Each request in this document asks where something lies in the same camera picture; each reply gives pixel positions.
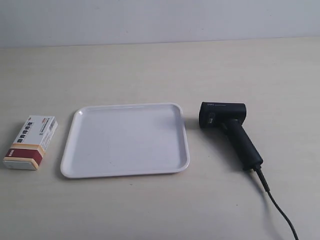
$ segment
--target white wall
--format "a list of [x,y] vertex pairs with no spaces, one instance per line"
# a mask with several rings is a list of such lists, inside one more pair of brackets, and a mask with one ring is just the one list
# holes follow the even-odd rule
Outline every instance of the white wall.
[[299,36],[319,0],[0,0],[0,47]]

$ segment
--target cable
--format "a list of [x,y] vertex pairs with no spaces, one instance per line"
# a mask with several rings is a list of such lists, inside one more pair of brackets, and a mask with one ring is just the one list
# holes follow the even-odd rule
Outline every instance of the cable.
[[261,166],[259,165],[259,166],[255,167],[253,170],[254,170],[254,171],[256,172],[256,174],[258,175],[258,177],[259,177],[259,179],[260,179],[260,181],[261,181],[261,183],[262,183],[262,185],[263,185],[263,188],[264,188],[264,190],[266,191],[266,193],[268,194],[269,198],[271,199],[273,205],[274,205],[275,208],[281,213],[281,215],[282,215],[283,218],[286,220],[286,222],[289,224],[289,227],[291,228],[291,231],[292,231],[292,233],[293,233],[294,239],[295,239],[295,240],[299,240],[294,225],[291,223],[290,219],[287,217],[287,215],[284,213],[284,211],[281,210],[281,208],[279,207],[279,205],[276,203],[274,197],[271,195],[270,188],[269,188],[269,186],[268,186],[268,184],[267,184],[267,181],[266,181],[266,179],[265,179],[265,176],[264,176],[264,174],[263,174],[262,171],[261,171]]

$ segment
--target black barcode scanner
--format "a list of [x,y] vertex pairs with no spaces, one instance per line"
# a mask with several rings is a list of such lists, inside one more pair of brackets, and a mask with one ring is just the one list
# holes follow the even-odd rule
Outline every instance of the black barcode scanner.
[[243,169],[253,169],[257,173],[272,203],[289,224],[294,239],[299,240],[293,224],[272,197],[261,171],[263,160],[242,127],[246,115],[247,109],[244,103],[203,102],[199,112],[199,125],[202,129],[218,127],[224,131],[242,162]]

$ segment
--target tray rim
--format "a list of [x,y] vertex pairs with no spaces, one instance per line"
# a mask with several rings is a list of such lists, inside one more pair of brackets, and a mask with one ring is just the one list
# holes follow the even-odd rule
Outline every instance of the tray rim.
[[[73,134],[73,128],[75,126],[75,121],[76,121],[76,116],[79,114],[79,112],[83,112],[87,109],[90,108],[107,108],[107,109],[126,109],[126,108],[135,108],[135,107],[144,107],[144,106],[161,106],[161,105],[171,105],[176,107],[179,110],[179,116],[182,122],[182,135],[183,135],[183,143],[184,143],[184,150],[185,150],[185,155],[186,155],[186,161],[185,164],[179,168],[173,168],[173,169],[167,169],[167,170],[149,170],[149,171],[124,171],[124,172],[119,172],[119,173],[106,173],[106,174],[97,174],[97,175],[92,175],[92,176],[74,176],[72,174],[69,174],[66,172],[64,165],[68,160],[66,160],[65,155],[68,151],[68,146],[71,141],[71,136]],[[63,176],[69,179],[85,179],[85,178],[106,178],[106,177],[120,177],[120,176],[138,176],[138,175],[158,175],[158,174],[174,174],[174,173],[179,173],[184,171],[190,164],[190,152],[189,152],[189,146],[188,146],[188,141],[187,141],[187,132],[186,132],[186,126],[185,126],[185,121],[183,118],[183,111],[182,108],[174,102],[158,102],[158,103],[134,103],[134,104],[116,104],[116,105],[92,105],[92,106],[84,106],[78,110],[75,111],[72,117],[72,122],[70,125],[69,133],[67,136],[67,140],[65,143],[61,163],[60,163],[60,171]]]

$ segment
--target white tray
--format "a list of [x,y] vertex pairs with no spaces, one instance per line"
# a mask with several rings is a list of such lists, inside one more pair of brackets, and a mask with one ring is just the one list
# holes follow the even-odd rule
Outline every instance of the white tray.
[[67,178],[167,174],[190,162],[174,103],[88,106],[73,117],[61,161]]

